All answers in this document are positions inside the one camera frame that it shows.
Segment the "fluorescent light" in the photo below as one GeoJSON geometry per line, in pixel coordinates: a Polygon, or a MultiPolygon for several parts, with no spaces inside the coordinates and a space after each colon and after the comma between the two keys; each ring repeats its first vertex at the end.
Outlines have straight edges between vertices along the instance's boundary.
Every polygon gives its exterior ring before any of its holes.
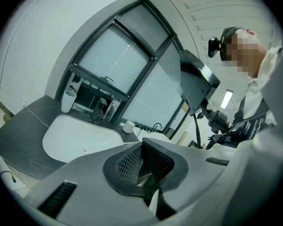
{"type": "Polygon", "coordinates": [[[221,108],[225,109],[227,107],[227,104],[230,102],[233,95],[233,91],[227,89],[225,93],[225,97],[223,99],[223,102],[221,104],[221,108]]]}

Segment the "cup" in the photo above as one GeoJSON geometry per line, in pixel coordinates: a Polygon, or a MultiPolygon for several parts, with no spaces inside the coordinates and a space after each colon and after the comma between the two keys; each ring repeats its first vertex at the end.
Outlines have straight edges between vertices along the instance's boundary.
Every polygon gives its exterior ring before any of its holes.
{"type": "Polygon", "coordinates": [[[131,132],[133,132],[133,128],[135,127],[135,124],[132,121],[127,121],[125,123],[125,125],[123,126],[123,131],[125,133],[130,134],[131,132]]]}
{"type": "Polygon", "coordinates": [[[62,98],[62,112],[68,113],[75,102],[76,94],[69,90],[64,91],[62,98]]]}

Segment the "sink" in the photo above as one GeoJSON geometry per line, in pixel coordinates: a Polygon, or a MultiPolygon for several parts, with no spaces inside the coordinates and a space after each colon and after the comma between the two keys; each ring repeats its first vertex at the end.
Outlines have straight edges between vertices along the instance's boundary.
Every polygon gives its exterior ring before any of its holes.
{"type": "Polygon", "coordinates": [[[123,145],[114,130],[93,125],[68,115],[59,115],[43,137],[43,148],[51,158],[70,162],[85,154],[123,145]]]}

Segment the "ceiling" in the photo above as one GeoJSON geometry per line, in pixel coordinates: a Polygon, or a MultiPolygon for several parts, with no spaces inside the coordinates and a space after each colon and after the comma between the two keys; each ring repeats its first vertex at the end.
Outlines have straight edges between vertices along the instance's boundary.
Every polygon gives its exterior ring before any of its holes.
{"type": "Polygon", "coordinates": [[[236,111],[243,99],[250,78],[236,67],[222,66],[220,55],[208,57],[208,40],[221,37],[224,28],[241,26],[256,32],[257,37],[270,48],[277,46],[282,31],[272,13],[262,0],[178,0],[191,16],[189,22],[195,23],[196,33],[200,36],[203,49],[207,57],[207,65],[221,81],[210,102],[220,107],[227,89],[233,90],[232,101],[224,110],[227,113],[236,111]]]}

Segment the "black cable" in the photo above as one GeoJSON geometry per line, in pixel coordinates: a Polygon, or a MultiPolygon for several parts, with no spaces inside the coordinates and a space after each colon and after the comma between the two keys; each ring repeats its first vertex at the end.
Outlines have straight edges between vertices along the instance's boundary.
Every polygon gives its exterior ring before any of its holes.
{"type": "MultiPolygon", "coordinates": [[[[140,129],[140,132],[141,132],[142,128],[140,129]]],[[[138,133],[137,137],[140,135],[140,132],[138,133]]]]}
{"type": "Polygon", "coordinates": [[[194,118],[195,125],[196,125],[197,148],[200,149],[200,144],[201,144],[200,131],[199,131],[199,127],[198,127],[197,118],[196,118],[195,113],[193,115],[193,118],[194,118]]]}
{"type": "Polygon", "coordinates": [[[14,175],[11,173],[11,171],[2,171],[2,172],[0,173],[0,177],[1,177],[1,175],[2,175],[4,172],[9,172],[9,173],[11,174],[11,178],[13,179],[13,182],[14,182],[14,183],[17,182],[17,181],[15,180],[15,178],[14,178],[14,175]]]}

